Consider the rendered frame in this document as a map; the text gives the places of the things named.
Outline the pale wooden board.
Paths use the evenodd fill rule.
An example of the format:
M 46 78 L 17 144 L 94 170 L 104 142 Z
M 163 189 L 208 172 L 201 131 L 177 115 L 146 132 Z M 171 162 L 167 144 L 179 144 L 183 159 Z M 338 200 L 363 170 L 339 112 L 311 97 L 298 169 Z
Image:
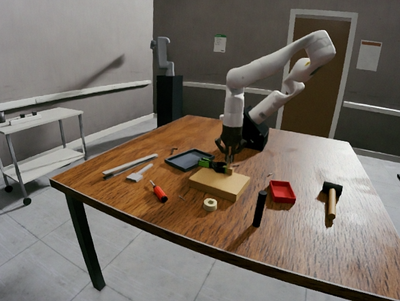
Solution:
M 212 168 L 201 168 L 188 179 L 188 186 L 236 202 L 250 184 L 250 177 L 223 174 Z

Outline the red rectangular tray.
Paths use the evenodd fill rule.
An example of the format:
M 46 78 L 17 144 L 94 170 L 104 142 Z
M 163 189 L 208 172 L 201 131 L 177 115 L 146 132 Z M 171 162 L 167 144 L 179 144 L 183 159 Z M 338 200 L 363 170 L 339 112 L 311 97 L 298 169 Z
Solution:
M 270 180 L 269 188 L 271 191 L 273 202 L 287 204 L 295 203 L 296 197 L 289 182 Z

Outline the beige ring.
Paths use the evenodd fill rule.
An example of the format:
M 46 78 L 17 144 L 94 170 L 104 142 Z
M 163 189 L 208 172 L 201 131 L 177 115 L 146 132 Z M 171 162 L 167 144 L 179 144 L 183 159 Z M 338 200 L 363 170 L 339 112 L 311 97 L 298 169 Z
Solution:
M 217 201 L 214 199 L 206 199 L 204 200 L 203 208 L 206 211 L 215 211 L 217 207 Z

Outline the red screwdriver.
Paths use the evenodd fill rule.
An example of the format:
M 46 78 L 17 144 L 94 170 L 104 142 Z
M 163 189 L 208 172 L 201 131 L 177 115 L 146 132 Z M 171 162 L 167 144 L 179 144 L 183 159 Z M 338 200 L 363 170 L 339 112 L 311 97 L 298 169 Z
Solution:
M 154 192 L 159 197 L 160 201 L 166 202 L 168 199 L 167 199 L 167 196 L 165 195 L 165 193 L 162 191 L 162 189 L 160 187 L 154 185 L 154 183 L 151 180 L 150 180 L 150 182 L 154 186 Z

